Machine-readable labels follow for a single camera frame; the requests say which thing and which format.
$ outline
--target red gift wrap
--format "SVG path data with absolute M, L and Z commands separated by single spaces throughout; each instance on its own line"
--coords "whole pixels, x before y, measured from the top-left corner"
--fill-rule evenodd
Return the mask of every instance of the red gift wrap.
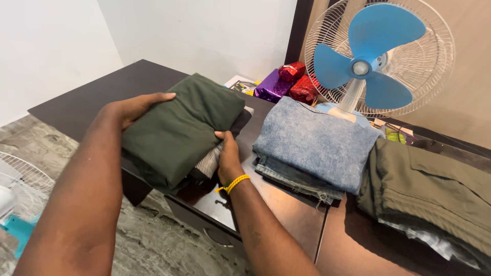
M 305 74 L 305 64 L 297 61 L 292 64 L 283 65 L 278 69 L 278 74 L 286 82 L 296 81 Z
M 310 106 L 317 99 L 318 95 L 319 92 L 315 88 L 314 84 L 312 84 L 312 81 L 308 75 L 301 77 L 300 80 L 290 89 L 290 98 Z

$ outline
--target tattoo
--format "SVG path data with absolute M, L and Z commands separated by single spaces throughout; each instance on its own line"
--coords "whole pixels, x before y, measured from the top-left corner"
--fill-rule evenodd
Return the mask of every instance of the tattoo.
M 261 238 L 260 238 L 261 234 L 259 234 L 258 232 L 254 232 L 253 225 L 249 225 L 249 227 L 247 227 L 247 231 L 249 232 L 252 248 L 256 247 L 256 245 L 261 243 Z

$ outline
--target gift box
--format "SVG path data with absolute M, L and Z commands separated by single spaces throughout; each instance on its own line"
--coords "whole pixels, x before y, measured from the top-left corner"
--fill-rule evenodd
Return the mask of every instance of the gift box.
M 279 77 L 278 69 L 274 69 L 254 90 L 254 97 L 272 103 L 277 103 L 295 84 L 295 81 L 286 82 Z
M 295 101 L 299 101 L 308 105 L 312 105 L 317 99 L 319 92 L 315 88 L 314 84 L 310 80 L 308 75 L 304 75 L 300 80 L 290 89 L 290 98 Z
M 305 64 L 300 61 L 283 65 L 278 69 L 279 77 L 286 82 L 293 82 L 305 74 Z

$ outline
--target purple gift wrap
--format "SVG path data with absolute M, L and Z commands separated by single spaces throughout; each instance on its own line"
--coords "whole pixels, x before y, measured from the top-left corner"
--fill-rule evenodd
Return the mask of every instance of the purple gift wrap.
M 279 99 L 288 94 L 288 91 L 295 84 L 295 81 L 286 82 L 278 75 L 278 69 L 274 69 L 262 83 L 254 89 L 254 97 L 278 103 Z

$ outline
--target yellow bracelet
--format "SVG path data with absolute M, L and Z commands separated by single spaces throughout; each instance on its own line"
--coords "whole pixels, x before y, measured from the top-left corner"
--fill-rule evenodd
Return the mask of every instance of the yellow bracelet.
M 215 192 L 218 193 L 220 190 L 225 190 L 227 191 L 227 194 L 230 194 L 232 188 L 234 188 L 235 185 L 237 185 L 239 182 L 241 182 L 244 179 L 250 179 L 250 177 L 247 174 L 241 175 L 237 177 L 234 181 L 232 181 L 232 183 L 230 183 L 228 187 L 220 187 L 219 189 L 215 189 Z

